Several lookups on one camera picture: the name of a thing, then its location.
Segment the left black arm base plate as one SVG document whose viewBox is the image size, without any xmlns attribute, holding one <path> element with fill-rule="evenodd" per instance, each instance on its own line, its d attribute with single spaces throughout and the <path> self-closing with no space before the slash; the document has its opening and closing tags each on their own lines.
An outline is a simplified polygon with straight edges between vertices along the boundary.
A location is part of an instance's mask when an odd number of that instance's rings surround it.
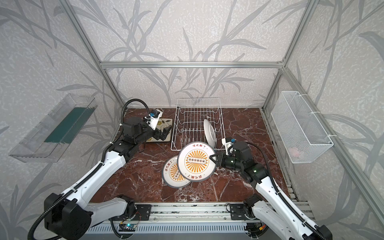
<svg viewBox="0 0 384 240">
<path fill-rule="evenodd" d="M 126 221 L 148 221 L 151 208 L 152 205 L 150 204 L 130 205 L 121 215 L 121 219 Z"/>
</svg>

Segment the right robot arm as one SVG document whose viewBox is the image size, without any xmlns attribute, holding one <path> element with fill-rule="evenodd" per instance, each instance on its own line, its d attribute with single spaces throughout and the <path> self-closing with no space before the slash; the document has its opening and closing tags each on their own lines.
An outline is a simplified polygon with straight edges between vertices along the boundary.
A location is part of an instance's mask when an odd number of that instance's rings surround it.
<svg viewBox="0 0 384 240">
<path fill-rule="evenodd" d="M 249 218 L 261 220 L 282 240 L 333 239 L 325 225 L 317 225 L 278 187 L 269 164 L 255 163 L 251 147 L 261 149 L 250 142 L 236 142 L 227 151 L 210 155 L 218 167 L 239 171 L 258 192 L 244 201 Z"/>
</svg>

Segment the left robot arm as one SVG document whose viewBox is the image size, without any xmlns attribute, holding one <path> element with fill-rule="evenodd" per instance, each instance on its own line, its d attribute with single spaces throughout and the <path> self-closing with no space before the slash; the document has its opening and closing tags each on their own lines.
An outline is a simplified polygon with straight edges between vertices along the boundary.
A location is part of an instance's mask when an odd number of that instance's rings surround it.
<svg viewBox="0 0 384 240">
<path fill-rule="evenodd" d="M 114 217 L 132 217 L 136 213 L 135 201 L 119 196 L 99 204 L 90 201 L 104 183 L 127 164 L 139 151 L 140 145 L 150 138 L 165 140 L 172 129 L 168 126 L 157 129 L 159 116 L 132 117 L 122 123 L 121 136 L 103 151 L 102 159 L 80 180 L 61 194 L 51 194 L 44 202 L 44 212 L 31 227 L 28 239 L 33 240 L 34 231 L 40 222 L 47 230 L 56 234 L 55 240 L 80 239 L 90 227 Z"/>
</svg>

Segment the white round plate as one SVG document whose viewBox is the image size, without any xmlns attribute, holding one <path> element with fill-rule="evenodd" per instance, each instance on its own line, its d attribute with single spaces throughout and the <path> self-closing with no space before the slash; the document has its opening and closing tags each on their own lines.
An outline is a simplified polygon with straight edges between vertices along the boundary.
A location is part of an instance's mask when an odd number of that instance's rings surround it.
<svg viewBox="0 0 384 240">
<path fill-rule="evenodd" d="M 204 120 L 204 133 L 207 143 L 214 149 L 217 144 L 216 133 L 215 129 L 207 119 Z"/>
<path fill-rule="evenodd" d="M 192 142 L 179 152 L 177 164 L 181 175 L 192 182 L 201 182 L 210 178 L 216 163 L 210 159 L 215 150 L 207 143 Z"/>
<path fill-rule="evenodd" d="M 188 186 L 191 181 L 182 176 L 178 168 L 178 156 L 174 156 L 166 161 L 162 169 L 162 178 L 166 185 L 174 189 Z"/>
</svg>

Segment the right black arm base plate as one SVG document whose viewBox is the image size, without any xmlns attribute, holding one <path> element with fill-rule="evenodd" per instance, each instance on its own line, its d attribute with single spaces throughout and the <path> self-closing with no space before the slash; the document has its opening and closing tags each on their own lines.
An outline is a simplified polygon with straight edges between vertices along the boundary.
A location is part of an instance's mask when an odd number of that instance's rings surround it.
<svg viewBox="0 0 384 240">
<path fill-rule="evenodd" d="M 244 204 L 229 204 L 231 220 L 255 220 L 252 208 Z"/>
</svg>

